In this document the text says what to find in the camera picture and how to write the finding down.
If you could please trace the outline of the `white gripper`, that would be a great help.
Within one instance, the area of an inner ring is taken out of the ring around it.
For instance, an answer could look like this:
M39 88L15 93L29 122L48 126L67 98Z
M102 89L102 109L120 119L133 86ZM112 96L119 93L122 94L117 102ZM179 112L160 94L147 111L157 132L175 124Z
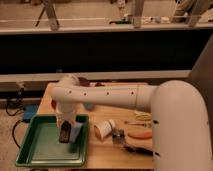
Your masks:
M79 126L79 123L76 121L77 108L75 104L57 102L55 112L58 127L61 127L65 121L71 126Z

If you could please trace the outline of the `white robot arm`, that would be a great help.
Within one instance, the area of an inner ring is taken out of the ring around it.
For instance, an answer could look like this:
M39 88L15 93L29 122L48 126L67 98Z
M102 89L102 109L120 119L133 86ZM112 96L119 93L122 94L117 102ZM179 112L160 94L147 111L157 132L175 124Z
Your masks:
M155 171L213 171L212 119L205 95L194 85L172 80L159 86L81 87L57 84L57 104L76 102L149 111Z

